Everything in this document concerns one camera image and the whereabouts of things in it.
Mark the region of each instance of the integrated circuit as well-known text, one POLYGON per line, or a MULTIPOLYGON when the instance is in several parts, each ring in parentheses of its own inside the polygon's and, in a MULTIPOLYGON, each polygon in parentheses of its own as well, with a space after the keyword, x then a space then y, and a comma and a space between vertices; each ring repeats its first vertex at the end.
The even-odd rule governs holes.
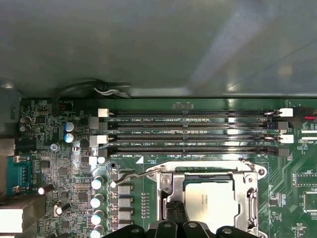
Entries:
POLYGON ((68 175, 68 168, 61 167, 58 169, 58 174, 60 176, 67 176, 68 175))
POLYGON ((46 116, 38 116, 36 118, 37 124, 45 124, 46 123, 46 116))
POLYGON ((69 221, 62 221, 61 227, 62 229, 69 229, 69 221))
POLYGON ((51 162, 48 160, 41 160, 41 168, 49 169, 51 167, 51 162))
POLYGON ((296 175, 296 186, 298 187, 317 186, 317 174, 296 175))
POLYGON ((89 163, 89 157, 81 157, 82 163, 89 163))
POLYGON ((307 212, 317 212, 317 192, 304 193, 304 209, 307 212))
POLYGON ((62 198, 66 198, 66 197, 68 197, 68 192, 67 192, 67 191, 62 191, 62 192, 60 193, 60 196, 61 196, 62 198))
POLYGON ((80 141, 80 148, 89 148, 89 141, 87 139, 82 139, 80 141))
POLYGON ((86 192, 78 192, 78 200, 87 201, 87 193, 86 192))

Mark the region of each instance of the silver capacitor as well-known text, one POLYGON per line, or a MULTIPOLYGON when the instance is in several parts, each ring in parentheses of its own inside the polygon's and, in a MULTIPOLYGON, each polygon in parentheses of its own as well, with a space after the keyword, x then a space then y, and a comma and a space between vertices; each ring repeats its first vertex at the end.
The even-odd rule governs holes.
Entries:
POLYGON ((73 123, 73 122, 67 122, 64 125, 64 130, 67 131, 67 132, 76 131, 77 130, 77 124, 73 123))
POLYGON ((94 227, 93 231, 90 233, 91 238, 101 238, 104 234, 105 229, 101 225, 97 225, 94 227))
POLYGON ((64 136, 64 141, 66 143, 73 143, 77 141, 77 135, 75 133, 66 133, 64 136))
POLYGON ((102 194, 96 194, 90 201, 92 208, 98 208, 104 202, 105 197, 102 194))
POLYGON ((91 223, 95 226, 99 225, 104 217, 105 217, 104 212, 102 210, 97 210, 96 212, 94 212, 94 214, 91 217, 91 223))

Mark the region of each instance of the dimm slot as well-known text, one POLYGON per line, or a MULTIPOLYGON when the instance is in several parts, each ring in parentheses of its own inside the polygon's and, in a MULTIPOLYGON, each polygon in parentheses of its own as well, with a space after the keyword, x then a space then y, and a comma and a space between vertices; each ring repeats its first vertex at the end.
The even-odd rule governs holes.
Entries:
POLYGON ((223 140, 228 140, 228 141, 235 141, 235 140, 246 140, 246 139, 251 139, 251 140, 257 140, 257 139, 262 139, 264 137, 267 137, 268 135, 266 134, 257 134, 257 135, 117 135, 115 138, 116 139, 126 139, 126 138, 133 138, 133 139, 141 139, 141 140, 146 140, 146 139, 191 139, 191 138, 195 138, 195 139, 214 139, 214 140, 219 140, 219 139, 223 139, 223 140))

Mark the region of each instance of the chip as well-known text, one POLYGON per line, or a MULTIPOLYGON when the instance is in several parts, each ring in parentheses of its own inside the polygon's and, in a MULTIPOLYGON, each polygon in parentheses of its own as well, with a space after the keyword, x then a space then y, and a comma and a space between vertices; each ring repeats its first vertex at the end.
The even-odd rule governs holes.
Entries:
POLYGON ((69 221, 62 221, 61 227, 62 229, 69 229, 69 221))
POLYGON ((119 227, 119 223, 118 222, 111 222, 110 223, 110 227, 111 228, 118 228, 119 227))
POLYGON ((41 161, 41 168, 50 168, 51 167, 51 163, 48 160, 42 160, 41 161))
POLYGON ((45 122, 46 122, 46 117, 45 117, 45 116, 39 116, 39 117, 36 119, 36 122, 37 122, 37 124, 45 124, 45 122))
POLYGON ((271 199, 269 201, 270 206, 277 206, 277 200, 276 199, 271 199))
POLYGON ((111 180, 117 180, 118 179, 118 174, 110 174, 110 179, 111 180))
POLYGON ((118 198, 111 198, 109 202, 110 204, 118 204, 119 201, 118 201, 118 198))
POLYGON ((79 192, 78 193, 78 200, 87 201, 87 193, 86 192, 79 192))
POLYGON ((174 108, 174 109, 178 109, 178 110, 183 109, 183 104, 181 104, 181 103, 175 103, 175 104, 173 105, 173 108, 174 108))
POLYGON ((89 157, 81 157, 81 162, 82 163, 88 163, 89 162, 89 157))
POLYGON ((317 212, 317 192, 304 194, 304 208, 308 212, 317 212))
POLYGON ((184 109, 191 110, 194 108, 193 104, 184 104, 184 109))
POLYGON ((80 141, 80 148, 89 148, 89 141, 86 139, 82 139, 80 141))
POLYGON ((68 192, 67 191, 63 191, 63 192, 61 192, 60 196, 63 197, 63 198, 68 197, 68 192))
POLYGON ((59 169, 58 169, 58 174, 59 174, 60 176, 67 176, 67 174, 68 174, 67 168, 65 168, 65 167, 59 168, 59 169))
POLYGON ((111 210, 110 211, 110 215, 111 216, 118 216, 119 215, 119 211, 118 210, 111 210))
POLYGON ((72 112, 73 111, 73 104, 71 103, 60 103, 59 109, 62 112, 72 112))

